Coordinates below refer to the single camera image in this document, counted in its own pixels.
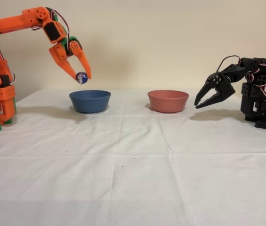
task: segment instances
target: table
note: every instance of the table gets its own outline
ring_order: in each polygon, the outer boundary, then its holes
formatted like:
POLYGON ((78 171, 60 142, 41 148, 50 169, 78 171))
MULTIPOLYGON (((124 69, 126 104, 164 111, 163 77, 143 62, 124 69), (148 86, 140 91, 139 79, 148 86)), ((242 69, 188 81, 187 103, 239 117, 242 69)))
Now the table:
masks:
POLYGON ((0 131, 0 226, 266 226, 266 130, 241 100, 176 114, 146 89, 73 110, 73 90, 17 103, 0 131))

